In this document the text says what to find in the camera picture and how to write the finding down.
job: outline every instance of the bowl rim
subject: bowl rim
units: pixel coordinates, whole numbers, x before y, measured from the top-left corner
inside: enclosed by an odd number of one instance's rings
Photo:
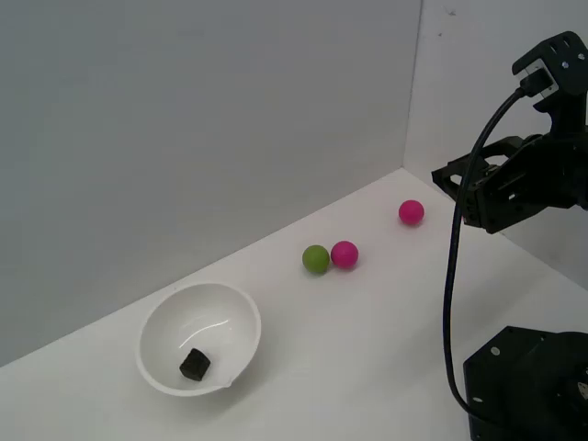
[[[166,301],[168,301],[171,297],[173,297],[175,294],[178,294],[182,291],[184,291],[185,289],[188,288],[193,288],[193,287],[197,287],[200,285],[220,285],[222,287],[225,288],[229,288],[232,289],[233,291],[236,291],[237,293],[239,293],[245,300],[247,300],[247,303],[249,303],[249,306],[251,307],[251,310],[254,313],[254,317],[255,317],[255,340],[254,340],[254,344],[253,344],[253,350],[251,351],[250,356],[247,358],[247,360],[245,361],[245,363],[243,364],[243,367],[241,368],[241,370],[239,370],[238,372],[235,373],[235,375],[232,377],[231,381],[223,386],[211,386],[209,388],[204,388],[204,389],[196,389],[196,390],[180,390],[180,389],[173,389],[173,388],[168,388],[167,386],[164,386],[163,384],[161,384],[159,381],[157,381],[156,379],[153,378],[153,376],[149,373],[149,371],[147,370],[147,368],[144,366],[143,364],[143,360],[142,360],[142,356],[141,356],[141,340],[143,337],[143,332],[145,330],[145,326],[147,325],[147,322],[149,321],[149,319],[151,319],[153,313],[160,307],[162,306]],[[218,282],[218,281],[199,281],[199,282],[195,282],[195,283],[190,283],[189,285],[185,285],[182,288],[177,288],[176,290],[174,290],[173,292],[170,292],[169,294],[165,295],[149,312],[149,314],[147,314],[147,317],[143,320],[142,326],[141,326],[141,331],[139,332],[139,339],[137,340],[137,344],[135,347],[135,361],[137,364],[137,368],[139,369],[139,371],[141,372],[142,377],[155,389],[159,390],[160,392],[166,393],[168,395],[174,395],[176,397],[196,397],[198,395],[204,395],[207,393],[211,393],[215,390],[219,390],[219,389],[225,389],[231,386],[231,384],[235,381],[235,379],[237,377],[239,377],[242,372],[247,368],[247,366],[249,366],[249,363],[251,363],[251,360],[253,359],[255,352],[257,352],[257,347],[259,346],[259,340],[261,339],[261,315],[259,314],[259,310],[257,309],[257,305],[255,304],[254,300],[251,298],[251,296],[243,291],[240,288],[236,288],[234,285],[230,285],[228,283],[224,283],[224,282]]]

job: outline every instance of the black bracket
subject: black bracket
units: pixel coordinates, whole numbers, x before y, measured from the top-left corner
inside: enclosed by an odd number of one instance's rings
[[[553,85],[535,104],[549,113],[551,130],[525,140],[509,137],[482,149],[461,207],[467,225],[489,233],[535,216],[547,207],[588,209],[588,50],[573,32],[539,43],[513,66],[519,77],[545,69]],[[492,164],[493,157],[505,159]],[[469,155],[435,170],[433,182],[454,200]]]
[[[472,441],[588,439],[588,335],[507,326],[464,363]]]

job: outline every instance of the white bowl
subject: white bowl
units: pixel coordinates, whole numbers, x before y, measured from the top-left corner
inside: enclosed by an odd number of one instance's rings
[[[137,367],[157,390],[178,397],[228,388],[254,356],[261,319],[246,293],[219,283],[167,296],[147,317],[137,347]],[[196,348],[210,360],[202,381],[185,378],[180,365]]]

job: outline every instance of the white table surface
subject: white table surface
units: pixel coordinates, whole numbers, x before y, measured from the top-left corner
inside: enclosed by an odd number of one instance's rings
[[[397,221],[407,198],[425,205],[419,228]],[[451,211],[449,200],[396,171],[0,368],[0,438],[468,440],[441,349]],[[588,332],[588,292],[501,235],[462,231],[458,366],[507,324]],[[307,245],[339,240],[359,247],[354,271],[312,277],[301,268]],[[169,397],[135,367],[139,327],[158,299],[200,280],[251,293],[262,315],[261,343],[229,389]]]

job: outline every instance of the green ball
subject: green ball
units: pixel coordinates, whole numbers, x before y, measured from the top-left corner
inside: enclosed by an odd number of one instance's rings
[[[329,252],[324,246],[311,245],[302,255],[304,267],[314,274],[324,274],[329,267]]]

